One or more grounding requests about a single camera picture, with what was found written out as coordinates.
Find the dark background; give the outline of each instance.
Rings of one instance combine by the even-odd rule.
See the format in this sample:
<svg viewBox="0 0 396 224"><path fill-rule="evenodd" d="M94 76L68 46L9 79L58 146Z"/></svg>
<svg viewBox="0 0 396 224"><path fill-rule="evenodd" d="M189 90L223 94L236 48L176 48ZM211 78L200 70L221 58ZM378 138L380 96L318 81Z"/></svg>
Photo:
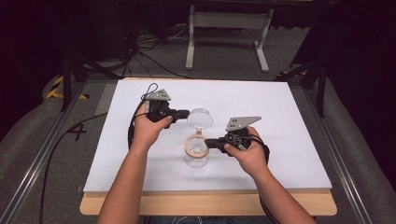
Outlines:
<svg viewBox="0 0 396 224"><path fill-rule="evenodd" d="M302 16L297 10L279 10L272 25L305 27L315 21L295 62L325 55L329 79L395 189L396 26L391 2L344 0L335 14L315 20L316 13ZM63 3L64 8L55 8L57 15L80 53L94 60L122 56L125 44L117 7L88 0ZM159 36L188 15L187 7L140 9L144 25ZM42 103L43 88L62 68L65 51L41 2L1 1L0 30L1 140Z"/></svg>

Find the wooden table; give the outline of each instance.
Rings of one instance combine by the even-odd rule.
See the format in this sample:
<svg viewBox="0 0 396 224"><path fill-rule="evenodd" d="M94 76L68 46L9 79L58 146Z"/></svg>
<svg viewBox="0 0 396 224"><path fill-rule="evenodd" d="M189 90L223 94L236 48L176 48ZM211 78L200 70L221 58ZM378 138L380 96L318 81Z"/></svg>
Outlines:
<svg viewBox="0 0 396 224"><path fill-rule="evenodd" d="M290 190L291 195L313 217L337 213L328 189ZM98 215L105 193L85 193L80 212ZM259 195L252 191L190 191L178 193L144 193L140 204L142 216L264 216Z"/></svg>

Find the white paper sheet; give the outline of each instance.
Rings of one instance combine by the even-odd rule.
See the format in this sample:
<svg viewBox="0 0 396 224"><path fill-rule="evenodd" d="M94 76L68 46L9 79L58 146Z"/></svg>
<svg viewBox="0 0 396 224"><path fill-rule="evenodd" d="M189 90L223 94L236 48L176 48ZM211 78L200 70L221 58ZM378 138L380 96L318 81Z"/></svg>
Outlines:
<svg viewBox="0 0 396 224"><path fill-rule="evenodd" d="M150 80L119 81L99 140L85 192L107 192L128 152L127 132L131 117L147 92ZM203 130L208 138L226 134L231 117L261 116L252 124L270 148L269 167L286 189L330 189L311 137L287 83L155 80L171 96L173 109L204 108L213 125ZM209 152L203 168L184 162L184 141L195 130L185 119L163 130L148 153L145 191L255 189L254 182L237 160Z"/></svg>

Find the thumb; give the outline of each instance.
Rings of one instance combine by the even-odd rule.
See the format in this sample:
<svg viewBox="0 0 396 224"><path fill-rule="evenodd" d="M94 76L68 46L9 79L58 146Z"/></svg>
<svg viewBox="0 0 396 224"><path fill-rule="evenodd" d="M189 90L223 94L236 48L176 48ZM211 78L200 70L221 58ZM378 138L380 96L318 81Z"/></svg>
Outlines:
<svg viewBox="0 0 396 224"><path fill-rule="evenodd" d="M238 157L239 153L241 152L241 150L237 149L236 147L233 147L232 145L226 143L224 145L224 149L230 153L230 155L234 156L235 158Z"/></svg>
<svg viewBox="0 0 396 224"><path fill-rule="evenodd" d="M164 129L165 127L167 127L171 122L172 122L172 116L168 116L166 118L163 118L159 121L156 122L156 124L158 125L159 128Z"/></svg>

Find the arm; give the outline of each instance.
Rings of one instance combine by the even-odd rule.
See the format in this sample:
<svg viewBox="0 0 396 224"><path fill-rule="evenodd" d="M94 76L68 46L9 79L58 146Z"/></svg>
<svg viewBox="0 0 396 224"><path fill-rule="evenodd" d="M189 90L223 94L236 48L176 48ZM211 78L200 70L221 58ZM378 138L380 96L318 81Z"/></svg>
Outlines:
<svg viewBox="0 0 396 224"><path fill-rule="evenodd" d="M137 115L143 114L145 107L146 104L143 104ZM157 140L160 131L171 121L172 117L156 123L146 116L136 117L134 141L106 196L98 223L137 223L149 148Z"/></svg>
<svg viewBox="0 0 396 224"><path fill-rule="evenodd" d="M254 128L247 127L247 129L250 134L259 136ZM253 178L260 197L279 223L316 223L271 174L260 144L252 141L246 151L241 151L228 144L224 148L239 161L242 169Z"/></svg>

